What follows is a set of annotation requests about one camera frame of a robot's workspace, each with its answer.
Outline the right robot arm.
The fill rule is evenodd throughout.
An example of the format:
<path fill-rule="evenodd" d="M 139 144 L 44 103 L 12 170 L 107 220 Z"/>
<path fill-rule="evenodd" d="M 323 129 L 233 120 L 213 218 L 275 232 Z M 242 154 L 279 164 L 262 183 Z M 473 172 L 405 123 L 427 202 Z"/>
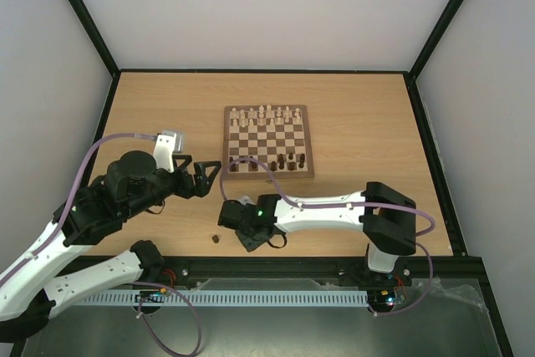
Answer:
<path fill-rule="evenodd" d="M 218 225 L 231 229 L 252 252 L 277 235 L 303 230 L 340 229 L 362 232 L 369 239 L 366 277 L 383 283 L 399 257 L 415 254 L 416 204 L 380 182 L 342 196 L 299 198 L 279 194 L 225 200 Z"/>

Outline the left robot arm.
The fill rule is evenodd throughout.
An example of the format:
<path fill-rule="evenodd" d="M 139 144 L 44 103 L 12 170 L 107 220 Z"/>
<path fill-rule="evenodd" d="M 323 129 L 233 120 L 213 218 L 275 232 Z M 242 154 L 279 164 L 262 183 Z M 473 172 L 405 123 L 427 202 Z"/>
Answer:
<path fill-rule="evenodd" d="M 164 258 L 156 245 L 140 240 L 121 254 L 76 273 L 64 268 L 79 255 L 118 232 L 132 217 L 162 207 L 170 196 L 204 197 L 222 168 L 219 161 L 193 163 L 174 156 L 173 171 L 159 168 L 150 154 L 133 150 L 109 164 L 105 174 L 76 191 L 66 222 L 58 209 L 40 237 L 1 276 L 1 341 L 16 343 L 42 330 L 49 320 L 79 300 L 138 279 L 157 279 Z"/>

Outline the white chess pieces row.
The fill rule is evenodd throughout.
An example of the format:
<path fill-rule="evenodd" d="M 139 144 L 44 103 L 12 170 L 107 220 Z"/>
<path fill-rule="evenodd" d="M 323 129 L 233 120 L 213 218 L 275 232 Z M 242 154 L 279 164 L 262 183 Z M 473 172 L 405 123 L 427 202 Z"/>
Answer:
<path fill-rule="evenodd" d="M 229 133 L 298 132 L 308 123 L 305 105 L 226 106 L 224 123 Z"/>

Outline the wooden chess board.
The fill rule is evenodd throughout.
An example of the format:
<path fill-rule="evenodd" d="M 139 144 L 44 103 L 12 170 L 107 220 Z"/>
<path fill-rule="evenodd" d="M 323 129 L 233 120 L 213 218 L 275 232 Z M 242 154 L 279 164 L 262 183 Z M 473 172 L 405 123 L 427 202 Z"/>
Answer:
<path fill-rule="evenodd" d="M 287 170 L 288 154 L 294 154 L 295 170 Z M 278 169 L 278 155 L 285 155 L 285 167 Z M 299 168 L 299 157 L 306 155 L 304 167 Z M 234 158 L 233 165 L 237 165 L 236 172 L 230 172 L 229 157 Z M 257 169 L 252 170 L 250 157 L 257 163 Z M 270 170 L 270 162 L 277 162 L 277 170 Z M 227 170 L 224 176 L 226 180 L 263 180 L 271 172 L 278 179 L 283 178 L 312 178 L 314 177 L 313 147 L 309 122 L 304 131 L 298 132 L 254 132 L 254 133 L 229 133 L 224 123 L 223 168 Z"/>

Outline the black aluminium frame rail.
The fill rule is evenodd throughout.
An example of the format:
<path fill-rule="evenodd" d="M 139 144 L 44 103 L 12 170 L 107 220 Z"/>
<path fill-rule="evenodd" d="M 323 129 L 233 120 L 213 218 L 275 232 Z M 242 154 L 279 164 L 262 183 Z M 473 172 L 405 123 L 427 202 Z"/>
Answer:
<path fill-rule="evenodd" d="M 60 275 L 75 273 L 102 263 L 110 257 L 80 257 L 64 268 Z M 477 257 L 432 257 L 433 276 L 438 278 L 476 279 L 488 283 L 486 269 Z M 426 257 L 400 258 L 394 273 L 374 273 L 364 257 L 316 258 L 209 258 L 164 257 L 161 272 L 173 272 L 174 284 L 191 288 L 208 278 L 309 278 L 324 281 L 333 279 L 342 286 L 372 288 L 390 280 L 401 279 L 408 285 L 413 278 L 428 278 Z"/>

